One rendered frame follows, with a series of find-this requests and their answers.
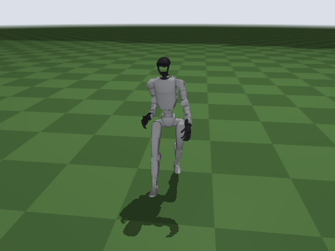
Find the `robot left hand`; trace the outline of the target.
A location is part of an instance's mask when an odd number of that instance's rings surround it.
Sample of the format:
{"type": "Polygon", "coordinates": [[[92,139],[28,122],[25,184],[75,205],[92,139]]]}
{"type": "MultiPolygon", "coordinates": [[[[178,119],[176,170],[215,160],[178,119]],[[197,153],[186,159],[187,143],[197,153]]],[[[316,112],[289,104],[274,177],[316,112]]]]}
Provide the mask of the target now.
{"type": "Polygon", "coordinates": [[[183,137],[181,137],[181,139],[185,137],[185,138],[183,139],[184,141],[188,141],[188,140],[191,138],[191,126],[192,126],[192,124],[190,124],[190,123],[188,122],[188,119],[186,119],[186,120],[185,120],[185,128],[181,131],[181,133],[182,133],[183,131],[185,131],[183,137]]]}

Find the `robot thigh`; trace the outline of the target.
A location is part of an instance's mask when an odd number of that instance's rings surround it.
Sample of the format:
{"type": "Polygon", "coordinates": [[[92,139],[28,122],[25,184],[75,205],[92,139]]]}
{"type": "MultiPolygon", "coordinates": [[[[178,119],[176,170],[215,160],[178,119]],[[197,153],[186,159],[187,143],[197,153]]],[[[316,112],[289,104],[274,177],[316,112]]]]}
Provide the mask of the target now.
{"type": "Polygon", "coordinates": [[[161,130],[162,119],[158,119],[152,123],[151,127],[151,154],[152,157],[156,157],[157,162],[161,160],[161,154],[159,153],[161,130]]]}
{"type": "Polygon", "coordinates": [[[181,118],[175,118],[175,134],[176,134],[176,142],[174,143],[174,149],[175,150],[181,150],[183,147],[183,143],[184,143],[184,138],[181,139],[181,137],[183,137],[185,131],[183,131],[181,133],[181,131],[185,128],[185,123],[184,120],[181,118]]]}

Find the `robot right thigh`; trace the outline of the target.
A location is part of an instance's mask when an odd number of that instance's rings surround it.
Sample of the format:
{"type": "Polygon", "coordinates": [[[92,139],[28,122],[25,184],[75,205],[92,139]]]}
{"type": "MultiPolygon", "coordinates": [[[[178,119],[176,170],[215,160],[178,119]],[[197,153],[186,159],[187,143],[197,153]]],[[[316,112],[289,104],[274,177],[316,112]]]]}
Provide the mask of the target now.
{"type": "Polygon", "coordinates": [[[161,160],[161,154],[159,153],[161,130],[162,119],[158,119],[152,123],[151,127],[151,154],[152,157],[156,157],[157,162],[161,160]]]}

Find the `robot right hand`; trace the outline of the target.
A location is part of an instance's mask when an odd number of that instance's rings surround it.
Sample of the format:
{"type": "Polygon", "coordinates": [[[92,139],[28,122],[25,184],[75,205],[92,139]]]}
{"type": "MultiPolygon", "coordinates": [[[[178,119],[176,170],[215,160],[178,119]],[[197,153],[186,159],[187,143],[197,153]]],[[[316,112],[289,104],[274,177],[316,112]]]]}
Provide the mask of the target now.
{"type": "Polygon", "coordinates": [[[146,129],[146,124],[148,123],[149,120],[151,120],[150,116],[151,112],[148,113],[146,116],[143,116],[143,119],[141,120],[142,126],[146,129]]]}

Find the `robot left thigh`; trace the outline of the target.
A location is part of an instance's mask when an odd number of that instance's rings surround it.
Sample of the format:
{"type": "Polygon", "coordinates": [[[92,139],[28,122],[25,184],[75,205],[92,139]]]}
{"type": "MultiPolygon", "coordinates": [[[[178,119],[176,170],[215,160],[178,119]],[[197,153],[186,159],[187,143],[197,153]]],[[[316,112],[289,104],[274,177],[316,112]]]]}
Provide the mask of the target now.
{"type": "Polygon", "coordinates": [[[181,150],[183,147],[183,143],[184,143],[184,138],[181,139],[181,137],[183,137],[185,131],[183,131],[181,133],[181,131],[185,128],[185,123],[184,120],[181,118],[175,118],[175,134],[176,134],[176,142],[174,143],[174,149],[175,150],[181,150]]]}

